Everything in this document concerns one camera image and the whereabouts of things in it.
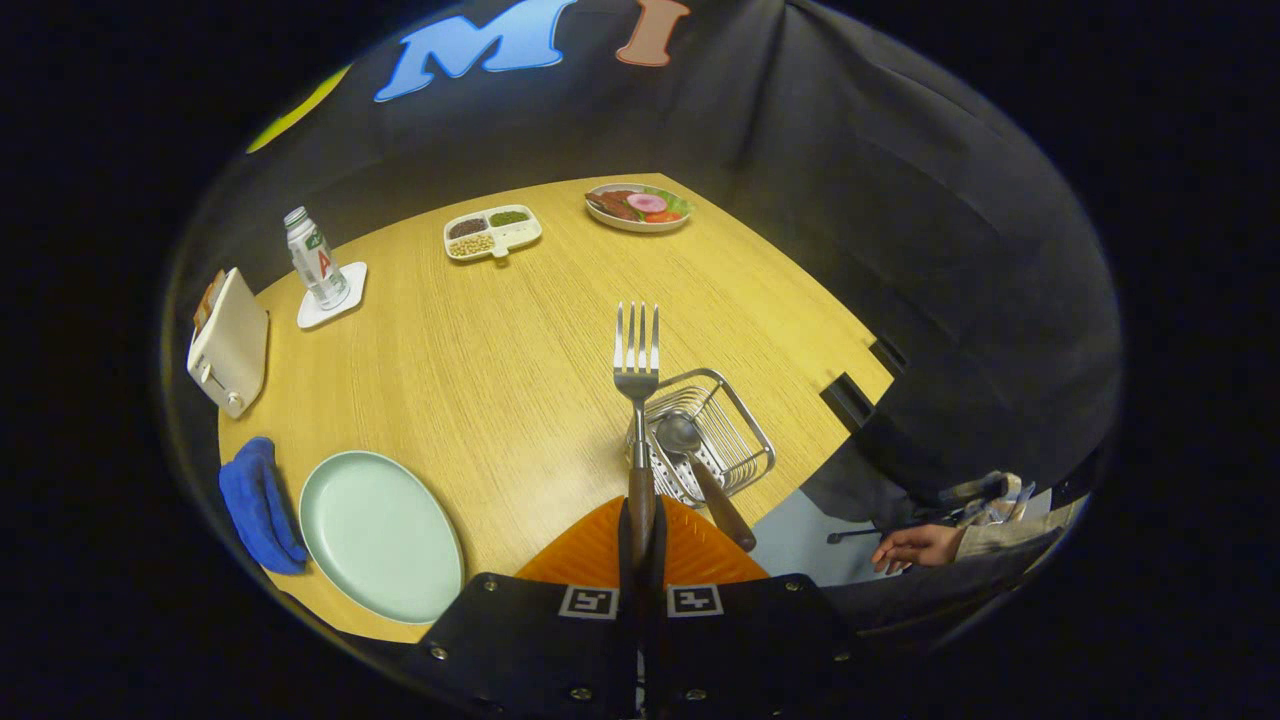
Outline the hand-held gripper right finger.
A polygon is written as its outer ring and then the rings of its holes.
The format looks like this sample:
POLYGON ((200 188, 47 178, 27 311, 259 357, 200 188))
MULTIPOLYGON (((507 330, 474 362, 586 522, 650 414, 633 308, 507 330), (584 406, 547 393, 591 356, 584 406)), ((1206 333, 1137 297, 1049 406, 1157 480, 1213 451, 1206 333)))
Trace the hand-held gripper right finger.
POLYGON ((854 719, 865 646, 815 582, 772 577, 664 498, 643 632, 650 719, 854 719))

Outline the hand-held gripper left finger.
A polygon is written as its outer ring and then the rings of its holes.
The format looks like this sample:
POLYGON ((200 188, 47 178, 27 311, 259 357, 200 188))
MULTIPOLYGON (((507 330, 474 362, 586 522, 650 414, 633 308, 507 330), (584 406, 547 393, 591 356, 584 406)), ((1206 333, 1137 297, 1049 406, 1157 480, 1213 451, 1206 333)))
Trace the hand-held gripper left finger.
POLYGON ((404 656, 426 689, 481 719, 627 719, 637 621, 628 505, 576 521, 522 571, 480 573, 404 656))

